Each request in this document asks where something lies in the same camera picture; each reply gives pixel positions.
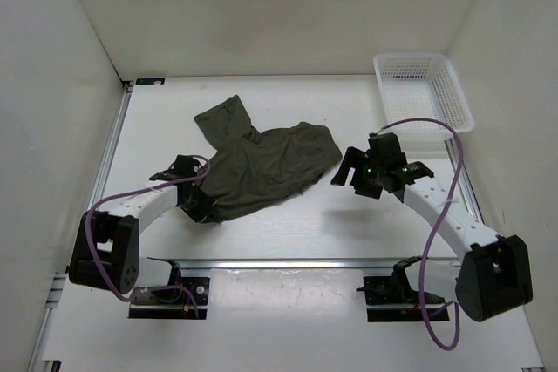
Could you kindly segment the aluminium front rail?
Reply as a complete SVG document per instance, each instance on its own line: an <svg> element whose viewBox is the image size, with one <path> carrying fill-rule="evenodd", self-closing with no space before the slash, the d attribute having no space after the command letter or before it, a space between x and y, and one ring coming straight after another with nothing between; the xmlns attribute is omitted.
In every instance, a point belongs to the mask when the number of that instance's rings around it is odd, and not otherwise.
<svg viewBox="0 0 558 372"><path fill-rule="evenodd" d="M351 259L221 259L221 260L174 260L182 269L368 269L391 268L402 258L351 258Z"/></svg>

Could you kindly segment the blue corner label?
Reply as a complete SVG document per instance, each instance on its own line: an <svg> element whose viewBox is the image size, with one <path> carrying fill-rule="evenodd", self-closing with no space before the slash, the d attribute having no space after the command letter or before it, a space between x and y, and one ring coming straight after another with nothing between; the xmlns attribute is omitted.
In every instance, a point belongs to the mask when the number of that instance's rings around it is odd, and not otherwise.
<svg viewBox="0 0 558 372"><path fill-rule="evenodd" d="M163 85L165 83L165 78L137 78L135 81L136 85Z"/></svg>

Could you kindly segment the aluminium left rail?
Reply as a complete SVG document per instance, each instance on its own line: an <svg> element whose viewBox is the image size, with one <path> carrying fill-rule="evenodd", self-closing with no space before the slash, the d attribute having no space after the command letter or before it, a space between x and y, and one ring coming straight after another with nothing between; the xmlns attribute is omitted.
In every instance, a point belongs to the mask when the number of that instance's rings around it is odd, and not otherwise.
<svg viewBox="0 0 558 372"><path fill-rule="evenodd" d="M57 190L53 266L47 276L46 305L54 303L56 282L66 272L83 213L100 198L113 161L133 81L119 81L82 100L65 129L58 156L64 183Z"/></svg>

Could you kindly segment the white plastic basket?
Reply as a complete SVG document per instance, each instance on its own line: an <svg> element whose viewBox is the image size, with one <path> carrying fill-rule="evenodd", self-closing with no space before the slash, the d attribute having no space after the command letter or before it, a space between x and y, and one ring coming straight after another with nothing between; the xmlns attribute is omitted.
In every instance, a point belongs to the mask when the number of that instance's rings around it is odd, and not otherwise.
<svg viewBox="0 0 558 372"><path fill-rule="evenodd" d="M376 55L373 64L387 122L407 121L391 128L402 142L437 143L452 136L446 128L420 118L442 121L457 133L474 128L458 74L446 56L384 53Z"/></svg>

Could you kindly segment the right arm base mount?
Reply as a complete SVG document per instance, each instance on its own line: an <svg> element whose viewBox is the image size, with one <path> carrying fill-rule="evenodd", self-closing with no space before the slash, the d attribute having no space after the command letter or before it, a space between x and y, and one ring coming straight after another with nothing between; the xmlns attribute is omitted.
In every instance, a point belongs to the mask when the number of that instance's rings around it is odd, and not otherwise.
<svg viewBox="0 0 558 372"><path fill-rule="evenodd" d="M422 322L419 292L409 285L405 270L418 266L421 256L399 261L390 275L372 275L363 278L356 289L363 293L368 323Z"/></svg>

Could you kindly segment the aluminium right rail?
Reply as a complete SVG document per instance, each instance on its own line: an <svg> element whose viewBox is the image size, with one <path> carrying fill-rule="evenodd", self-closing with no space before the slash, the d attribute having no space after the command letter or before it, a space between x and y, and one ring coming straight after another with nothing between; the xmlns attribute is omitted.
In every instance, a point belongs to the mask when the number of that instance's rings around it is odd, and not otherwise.
<svg viewBox="0 0 558 372"><path fill-rule="evenodd" d="M453 139L448 139L445 142L446 151L450 159L453 170L457 171L457 166L459 163L459 150ZM462 166L459 172L458 186L459 196L461 202L463 203L466 210L479 222L483 222L483 216L479 207L479 203L476 199L473 186L471 184L470 178L468 176L465 166Z"/></svg>

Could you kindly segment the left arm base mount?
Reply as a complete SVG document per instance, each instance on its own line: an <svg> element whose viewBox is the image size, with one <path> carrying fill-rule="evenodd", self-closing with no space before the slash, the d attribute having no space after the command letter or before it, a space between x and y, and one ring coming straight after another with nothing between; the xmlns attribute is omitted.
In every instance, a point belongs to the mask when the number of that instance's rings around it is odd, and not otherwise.
<svg viewBox="0 0 558 372"><path fill-rule="evenodd" d="M178 261L143 259L129 294L128 318L134 320L206 320L211 277L208 271Z"/></svg>

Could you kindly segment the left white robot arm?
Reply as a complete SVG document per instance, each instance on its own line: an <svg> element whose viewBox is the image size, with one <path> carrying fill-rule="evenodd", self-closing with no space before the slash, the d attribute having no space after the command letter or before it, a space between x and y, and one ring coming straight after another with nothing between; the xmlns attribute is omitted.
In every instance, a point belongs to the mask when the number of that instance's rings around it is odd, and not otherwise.
<svg viewBox="0 0 558 372"><path fill-rule="evenodd" d="M209 159L178 155L164 171L149 178L139 190L117 193L96 202L79 224L68 267L71 283L112 292L130 301L141 279L142 267L159 274L144 284L164 302L180 298L182 280L170 262L140 258L140 235L164 213L180 209L200 224L216 208L215 199L201 190L209 175Z"/></svg>

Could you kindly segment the olive green shorts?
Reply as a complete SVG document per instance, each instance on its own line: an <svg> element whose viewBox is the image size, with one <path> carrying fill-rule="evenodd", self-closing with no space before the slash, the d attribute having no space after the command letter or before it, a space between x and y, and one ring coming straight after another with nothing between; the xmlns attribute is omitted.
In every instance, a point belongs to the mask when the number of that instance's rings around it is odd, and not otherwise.
<svg viewBox="0 0 558 372"><path fill-rule="evenodd" d="M343 158L324 125L300 122L258 131L236 95L194 121L215 149L201 182L216 201L206 223L235 220L301 194Z"/></svg>

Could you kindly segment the aluminium rail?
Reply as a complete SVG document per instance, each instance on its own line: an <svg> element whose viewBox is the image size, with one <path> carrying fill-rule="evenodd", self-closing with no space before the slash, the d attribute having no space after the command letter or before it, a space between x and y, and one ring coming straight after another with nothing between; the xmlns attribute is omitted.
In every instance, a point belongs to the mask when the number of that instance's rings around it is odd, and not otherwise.
<svg viewBox="0 0 558 372"><path fill-rule="evenodd" d="M221 259L221 260L174 260L182 269L368 269L391 268L402 258L351 258L351 259Z"/></svg>
<svg viewBox="0 0 558 372"><path fill-rule="evenodd" d="M457 171L457 166L459 163L459 150L453 139L448 139L445 142L446 151L450 159L453 170ZM468 176L465 166L462 166L459 172L458 186L459 196L461 202L463 203L466 210L479 222L483 222L483 216L479 207L479 203L476 199L473 186L471 184L470 178Z"/></svg>
<svg viewBox="0 0 558 372"><path fill-rule="evenodd" d="M56 282L66 272L83 213L100 198L113 161L133 81L119 81L82 100L65 129L58 156L64 183L57 190L53 266L47 276L46 305L54 303Z"/></svg>

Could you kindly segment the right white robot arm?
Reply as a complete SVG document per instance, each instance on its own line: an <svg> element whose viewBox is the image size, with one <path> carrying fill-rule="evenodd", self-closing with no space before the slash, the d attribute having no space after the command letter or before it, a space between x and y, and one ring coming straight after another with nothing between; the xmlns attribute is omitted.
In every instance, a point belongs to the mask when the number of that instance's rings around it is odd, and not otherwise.
<svg viewBox="0 0 558 372"><path fill-rule="evenodd" d="M459 260L459 269L429 260L424 270L418 256L401 260L391 276L365 280L360 290L372 303L417 304L425 286L426 303L455 301L470 319L482 322L532 301L526 243L502 236L449 198L428 166L407 160L395 134L372 134L367 151L348 148L331 182L372 199L393 194L437 226Z"/></svg>

